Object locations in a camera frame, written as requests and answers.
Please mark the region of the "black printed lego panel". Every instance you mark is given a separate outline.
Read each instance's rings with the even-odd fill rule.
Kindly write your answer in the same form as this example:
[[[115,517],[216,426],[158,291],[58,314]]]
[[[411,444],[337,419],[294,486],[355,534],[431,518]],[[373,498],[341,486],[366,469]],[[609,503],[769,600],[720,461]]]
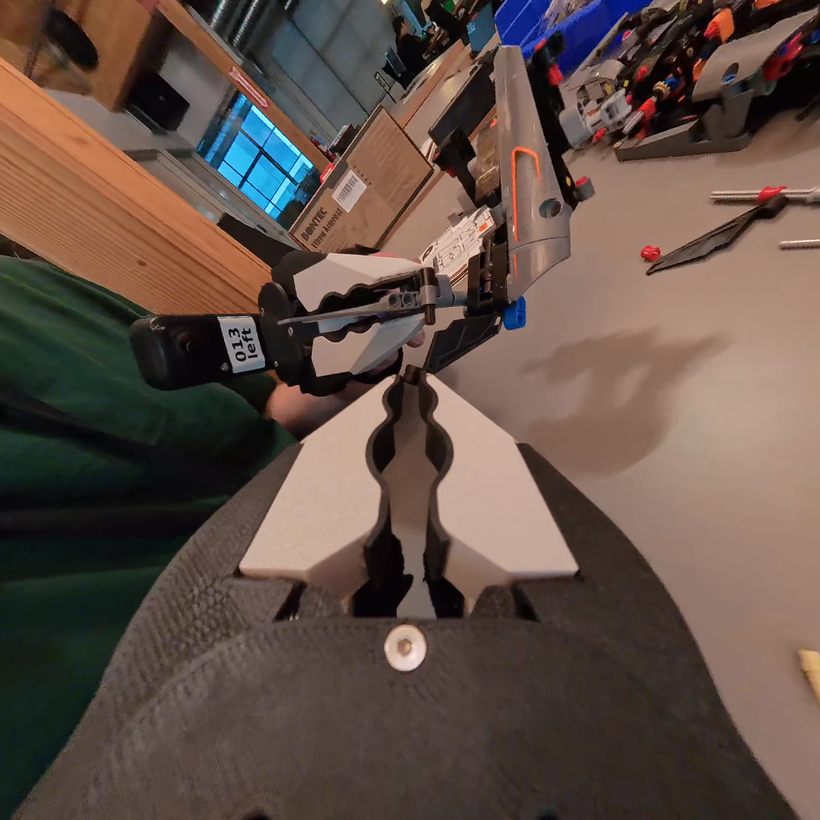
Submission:
[[[466,316],[455,320],[442,331],[433,334],[423,371],[437,374],[456,361],[492,340],[501,330],[500,314]]]

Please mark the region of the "lego sticker sheet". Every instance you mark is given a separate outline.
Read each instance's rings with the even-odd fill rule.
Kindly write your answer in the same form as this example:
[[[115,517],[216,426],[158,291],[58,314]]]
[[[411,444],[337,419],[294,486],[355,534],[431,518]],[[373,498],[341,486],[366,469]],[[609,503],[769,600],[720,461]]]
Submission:
[[[492,237],[495,229],[492,210],[479,208],[452,224],[422,253],[420,262],[456,284],[466,275],[469,260],[481,253],[486,238]]]

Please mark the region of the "black pendant lamp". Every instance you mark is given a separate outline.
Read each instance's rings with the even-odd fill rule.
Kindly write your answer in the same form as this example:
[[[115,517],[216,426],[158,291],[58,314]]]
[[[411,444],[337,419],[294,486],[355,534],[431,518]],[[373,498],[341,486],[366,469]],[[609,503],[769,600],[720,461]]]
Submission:
[[[81,70],[96,70],[99,56],[96,46],[82,27],[64,11],[52,7],[44,23],[46,40]]]

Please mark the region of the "wooden beam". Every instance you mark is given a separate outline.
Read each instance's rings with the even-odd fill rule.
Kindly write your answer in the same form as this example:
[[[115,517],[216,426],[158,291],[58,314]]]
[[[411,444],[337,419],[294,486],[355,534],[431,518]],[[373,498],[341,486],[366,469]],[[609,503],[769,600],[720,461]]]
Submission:
[[[271,268],[1,60],[1,231],[160,314],[256,313]]]

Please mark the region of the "blue storage bin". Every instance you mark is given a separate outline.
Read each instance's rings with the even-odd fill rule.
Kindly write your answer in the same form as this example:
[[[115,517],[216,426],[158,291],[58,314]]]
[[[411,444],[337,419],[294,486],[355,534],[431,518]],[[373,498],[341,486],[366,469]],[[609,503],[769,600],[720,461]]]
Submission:
[[[529,61],[538,44],[554,31],[561,32],[564,48],[558,58],[561,72],[569,76],[600,40],[625,14],[634,14],[650,1],[586,2],[571,15],[549,25],[545,15],[548,1],[506,1],[495,14],[495,27],[501,43],[518,46]]]

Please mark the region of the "person's left forearm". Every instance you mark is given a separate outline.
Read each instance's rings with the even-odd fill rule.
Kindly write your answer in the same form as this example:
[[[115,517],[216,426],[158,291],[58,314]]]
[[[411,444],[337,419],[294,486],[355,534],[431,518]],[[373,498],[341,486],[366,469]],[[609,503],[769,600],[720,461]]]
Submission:
[[[268,397],[262,416],[278,423],[295,439],[303,439],[341,413],[370,389],[359,382],[347,384],[333,395],[302,393],[298,386],[279,383]]]

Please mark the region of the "grey black lego door assembly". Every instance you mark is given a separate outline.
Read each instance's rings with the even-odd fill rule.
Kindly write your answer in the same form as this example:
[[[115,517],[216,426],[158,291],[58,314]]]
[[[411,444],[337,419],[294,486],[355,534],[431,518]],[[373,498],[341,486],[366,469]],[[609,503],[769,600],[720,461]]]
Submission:
[[[572,178],[563,158],[561,49],[556,35],[529,61],[518,46],[483,56],[479,63],[495,69],[495,110],[471,138],[455,130],[433,144],[436,167],[458,180],[476,210],[492,210],[496,223],[468,262],[464,315],[498,313],[508,330],[526,324],[525,292],[569,258],[571,216],[594,194],[588,178]]]

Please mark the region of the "grey axle with red bush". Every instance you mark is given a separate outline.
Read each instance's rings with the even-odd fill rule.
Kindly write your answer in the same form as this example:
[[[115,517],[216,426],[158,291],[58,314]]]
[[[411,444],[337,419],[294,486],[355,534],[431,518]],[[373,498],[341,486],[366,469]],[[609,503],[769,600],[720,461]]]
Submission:
[[[799,204],[818,204],[819,186],[800,189],[788,186],[765,186],[760,190],[717,190],[710,194],[715,203],[751,202],[759,205],[770,199],[781,196],[788,202]]]

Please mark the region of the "brown cardboard box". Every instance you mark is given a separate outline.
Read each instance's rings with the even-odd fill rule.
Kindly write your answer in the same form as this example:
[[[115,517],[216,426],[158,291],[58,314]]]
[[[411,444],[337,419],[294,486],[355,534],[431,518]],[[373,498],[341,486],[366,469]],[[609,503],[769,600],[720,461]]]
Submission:
[[[325,176],[290,235],[310,252],[377,249],[432,177],[395,118],[377,108]]]

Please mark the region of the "lego car chassis model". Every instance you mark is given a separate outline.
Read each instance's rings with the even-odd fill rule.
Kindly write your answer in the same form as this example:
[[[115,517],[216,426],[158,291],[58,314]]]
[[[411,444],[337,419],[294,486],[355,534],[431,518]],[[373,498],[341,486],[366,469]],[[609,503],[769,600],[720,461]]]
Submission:
[[[744,149],[772,118],[817,121],[815,1],[652,2],[622,12],[562,86],[572,149],[619,161]]]

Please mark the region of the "black power adapter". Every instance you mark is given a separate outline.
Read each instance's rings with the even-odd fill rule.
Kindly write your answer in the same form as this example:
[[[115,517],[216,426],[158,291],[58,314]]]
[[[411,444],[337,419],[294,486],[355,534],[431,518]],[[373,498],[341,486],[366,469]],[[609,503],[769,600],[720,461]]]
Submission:
[[[463,77],[464,82],[428,131],[428,136],[436,147],[455,130],[471,138],[495,110],[494,70],[492,62],[482,62],[455,77]]]

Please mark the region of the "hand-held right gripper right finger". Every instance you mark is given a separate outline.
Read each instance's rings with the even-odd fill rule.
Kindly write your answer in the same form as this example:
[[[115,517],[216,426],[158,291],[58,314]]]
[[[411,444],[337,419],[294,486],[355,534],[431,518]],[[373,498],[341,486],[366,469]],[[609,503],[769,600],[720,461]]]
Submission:
[[[439,577],[572,577],[578,571],[518,442],[423,377],[426,454],[437,470],[428,558]]]

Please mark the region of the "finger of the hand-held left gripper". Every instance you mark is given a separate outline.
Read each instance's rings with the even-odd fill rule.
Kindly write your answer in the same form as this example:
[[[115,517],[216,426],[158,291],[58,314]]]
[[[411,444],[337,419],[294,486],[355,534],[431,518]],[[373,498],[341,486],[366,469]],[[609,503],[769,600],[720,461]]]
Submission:
[[[317,311],[328,295],[345,296],[358,286],[411,275],[419,262],[395,256],[330,253],[294,274],[296,298],[307,311]]]
[[[313,340],[313,372],[317,377],[370,372],[405,343],[425,323],[421,314],[380,321],[321,322]]]

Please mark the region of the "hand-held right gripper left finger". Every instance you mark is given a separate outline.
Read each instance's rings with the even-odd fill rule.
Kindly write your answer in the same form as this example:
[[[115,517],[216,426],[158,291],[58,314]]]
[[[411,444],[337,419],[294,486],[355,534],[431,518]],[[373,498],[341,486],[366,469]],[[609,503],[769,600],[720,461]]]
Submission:
[[[382,488],[366,447],[388,420],[395,377],[307,436],[251,539],[244,577],[367,577],[365,542],[380,513]]]

